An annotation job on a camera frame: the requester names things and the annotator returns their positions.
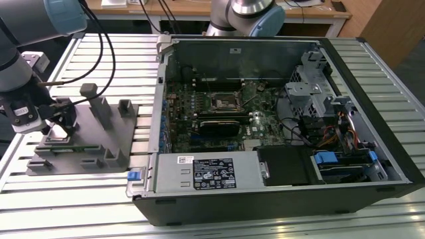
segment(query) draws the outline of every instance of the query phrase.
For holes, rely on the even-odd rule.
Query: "aluminum extrusion table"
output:
[[[113,34],[118,54],[117,79],[106,92],[109,102],[121,98],[139,104],[131,167],[147,163],[150,125],[158,75],[158,35]],[[332,39],[366,92],[383,114],[419,168],[425,173],[425,109],[367,43]],[[74,39],[51,76],[66,80],[93,67],[99,38]],[[79,82],[51,89],[54,97],[78,100],[79,86],[103,87],[113,67],[106,50],[98,70]],[[336,80],[340,91],[344,86]],[[0,239],[53,238],[424,238],[425,189],[400,199],[387,199],[354,214],[275,220],[153,226],[126,196],[127,173],[91,175],[26,175],[41,133],[18,135],[0,161]]]

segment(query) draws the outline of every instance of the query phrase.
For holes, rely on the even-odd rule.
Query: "wooden desk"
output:
[[[211,3],[191,0],[166,0],[177,16],[178,21],[210,21]],[[130,4],[127,8],[102,9],[102,0],[87,0],[91,9],[99,19],[114,20],[147,20],[139,5]],[[338,12],[332,8],[331,0],[326,1],[324,7],[306,7],[304,14],[300,8],[287,10],[286,23],[328,24],[331,25],[327,37],[336,37],[340,33],[346,20],[352,17],[350,12]],[[158,0],[150,0],[146,9],[154,25],[161,28],[161,21],[169,20]]]

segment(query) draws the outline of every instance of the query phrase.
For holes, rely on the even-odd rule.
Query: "power supply label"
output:
[[[197,190],[236,188],[234,159],[195,159],[194,188]]]

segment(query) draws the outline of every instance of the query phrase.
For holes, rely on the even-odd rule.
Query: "black cable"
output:
[[[175,22],[177,22],[179,34],[183,34],[182,28],[181,28],[181,24],[179,24],[179,22],[178,22],[178,20],[177,20],[177,17],[175,17],[175,15],[174,15],[174,12],[173,12],[171,8],[169,7],[169,4],[167,4],[166,0],[163,0],[163,2],[165,2],[165,5],[166,5],[169,11],[171,12],[173,18],[174,18],[174,20],[175,20]]]
[[[91,21],[95,22],[95,18],[90,14],[87,16],[91,19]],[[74,83],[74,82],[82,80],[83,78],[86,78],[97,70],[98,65],[99,65],[99,63],[102,61],[102,58],[105,56],[105,40],[103,40],[103,37],[102,37],[101,29],[98,29],[98,34],[99,34],[99,41],[101,41],[101,53],[99,53],[99,58],[98,58],[98,61],[97,61],[95,65],[94,65],[93,69],[90,69],[90,71],[83,76],[81,76],[81,77],[78,77],[78,78],[75,78],[73,80],[69,80],[69,81],[62,81],[61,82],[62,85],[66,85],[66,84],[70,84],[70,83]]]
[[[149,15],[149,12],[147,12],[147,10],[146,10],[146,6],[145,6],[145,4],[142,3],[142,0],[139,0],[139,3],[141,3],[141,6],[142,6],[142,9],[145,10],[145,13],[146,13],[146,15],[147,15],[147,19],[149,19],[149,22],[150,22],[151,26],[154,27],[154,29],[155,29],[161,34],[165,34],[165,33],[158,29],[158,27],[154,25],[154,23],[153,23],[153,21],[151,21],[151,18],[150,18],[150,15]]]
[[[111,77],[110,77],[110,80],[109,80],[109,83],[107,83],[105,89],[97,95],[94,95],[90,98],[86,98],[83,100],[79,100],[77,102],[73,102],[71,104],[67,104],[67,105],[59,107],[58,110],[62,110],[62,109],[65,109],[65,108],[67,108],[70,106],[75,106],[75,105],[78,105],[78,104],[81,104],[83,102],[91,101],[93,99],[101,97],[106,93],[107,89],[110,88],[110,85],[111,85],[114,77],[115,77],[115,72],[117,72],[117,57],[115,57],[115,50],[114,50],[114,46],[113,46],[113,41],[111,41],[110,35],[109,35],[105,27],[102,26],[101,21],[99,21],[97,15],[95,15],[95,13],[93,12],[93,10],[86,6],[86,4],[82,4],[82,7],[83,7],[85,13],[94,17],[95,24],[99,27],[101,31],[106,35],[106,38],[107,38],[107,41],[109,41],[109,45],[110,45],[110,48],[111,48],[111,55],[113,55],[113,73],[111,73]]]
[[[287,0],[284,0],[286,3],[291,6],[291,7],[300,7],[302,8],[302,14],[303,14],[303,24],[306,22],[306,17],[304,17],[304,7],[295,1],[295,4],[298,4],[298,6],[294,6],[290,4],[290,2],[287,2]]]
[[[162,9],[163,9],[163,11],[165,11],[165,13],[166,13],[166,15],[167,15],[169,22],[170,22],[170,24],[171,24],[171,28],[173,28],[173,30],[174,30],[174,34],[177,34],[175,25],[174,25],[174,22],[173,22],[171,16],[169,15],[169,12],[166,11],[166,8],[165,8],[165,5],[163,5],[162,0],[159,0],[159,3],[161,3],[161,5],[162,5]]]
[[[284,128],[287,129],[287,130],[290,130],[290,132],[291,133],[294,133],[296,136],[299,136],[299,138],[303,140],[303,142],[306,143],[306,145],[307,146],[310,146],[310,147],[316,147],[314,144],[312,144],[312,142],[302,135],[302,134],[299,134],[292,128],[290,128],[286,124],[284,124],[284,120],[294,120],[294,121],[299,121],[299,119],[298,118],[294,118],[294,117],[286,117],[286,118],[283,118],[283,119],[279,119],[280,120],[280,123],[282,123],[282,125],[284,126]]]

